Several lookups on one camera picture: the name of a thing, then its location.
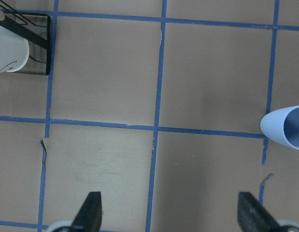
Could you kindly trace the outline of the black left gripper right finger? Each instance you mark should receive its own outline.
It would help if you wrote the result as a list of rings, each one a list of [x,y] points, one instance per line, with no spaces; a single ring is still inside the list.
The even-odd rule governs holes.
[[[238,225],[242,232],[275,232],[281,227],[250,192],[238,194]]]

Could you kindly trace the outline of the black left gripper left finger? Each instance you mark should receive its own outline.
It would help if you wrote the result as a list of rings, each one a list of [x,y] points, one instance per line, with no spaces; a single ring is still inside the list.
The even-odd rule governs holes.
[[[90,192],[72,221],[72,232],[99,232],[102,223],[101,193]]]

